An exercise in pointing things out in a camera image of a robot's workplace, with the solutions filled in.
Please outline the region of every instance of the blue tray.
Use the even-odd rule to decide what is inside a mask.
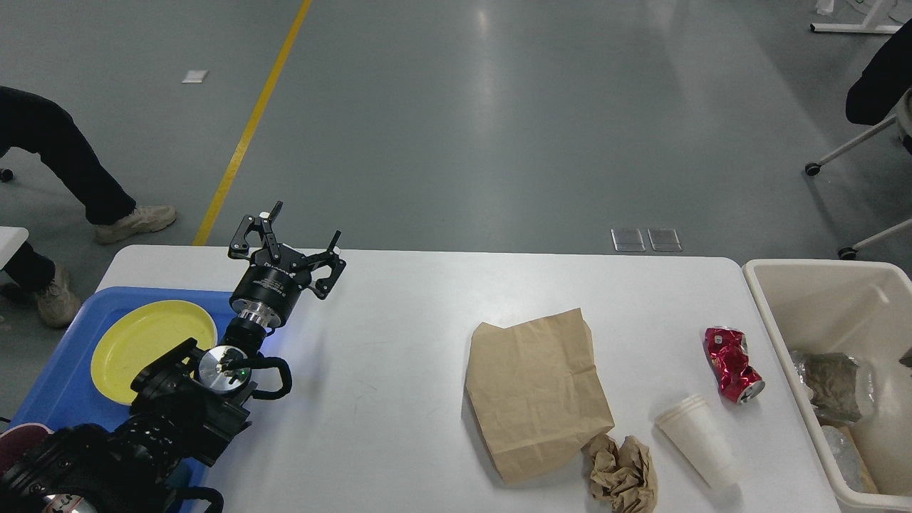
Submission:
[[[130,407],[101,395],[92,383],[92,354],[101,336],[123,316],[143,305],[164,299],[183,299],[209,312],[219,339],[234,312],[229,292],[179,290],[173,288],[106,288],[82,306],[54,354],[38,376],[10,426],[37,422],[57,430],[77,424],[98,424],[113,431],[130,416]],[[206,467],[193,459],[184,460],[190,470],[189,486],[199,485]],[[181,512],[189,513],[191,504]]]

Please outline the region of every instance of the black pants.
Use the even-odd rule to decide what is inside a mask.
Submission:
[[[49,99],[0,87],[0,157],[12,146],[40,155],[41,162],[85,205],[91,224],[113,224],[136,208],[133,198],[101,167],[69,113]],[[54,264],[26,243],[4,271],[20,287],[34,291],[50,283]]]
[[[912,23],[906,23],[877,50],[845,98],[845,116],[861,125],[884,120],[912,87]]]
[[[25,292],[38,292],[54,279],[54,262],[35,252],[27,242],[6,262],[6,274]]]

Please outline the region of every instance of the black cable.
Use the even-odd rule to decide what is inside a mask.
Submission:
[[[250,394],[254,399],[260,399],[264,401],[275,401],[276,399],[281,399],[288,395],[291,392],[292,377],[291,370],[288,368],[288,362],[278,358],[277,356],[270,357],[256,357],[248,358],[247,360],[234,360],[226,363],[222,369],[224,371],[233,371],[236,369],[277,369],[279,371],[279,377],[282,379],[282,388],[274,391],[268,392],[265,390],[254,390]]]
[[[177,498],[192,499],[192,500],[205,500],[209,502],[209,507],[206,508],[205,513],[222,513],[224,508],[224,498],[218,490],[214,488],[206,487],[187,487],[187,488],[178,488],[175,490],[177,492]]]

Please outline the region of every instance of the gray floor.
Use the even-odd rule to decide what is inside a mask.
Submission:
[[[141,203],[177,205],[129,243],[190,244],[298,7],[3,2],[0,83],[70,110]],[[912,160],[890,131],[803,175],[862,130],[845,92],[885,40],[812,21],[814,0],[315,0],[209,244],[281,199],[292,246],[338,228],[348,248],[614,254],[611,228],[668,227],[681,255],[832,258],[912,216]],[[0,222],[90,294],[126,243],[94,245],[35,156],[0,165]],[[910,241],[860,257],[908,272]],[[10,416],[61,332],[0,315]]]

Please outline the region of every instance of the chair wheel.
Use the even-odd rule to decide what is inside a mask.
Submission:
[[[857,255],[858,252],[855,251],[852,247],[843,247],[839,250],[840,260],[855,260],[855,256]]]

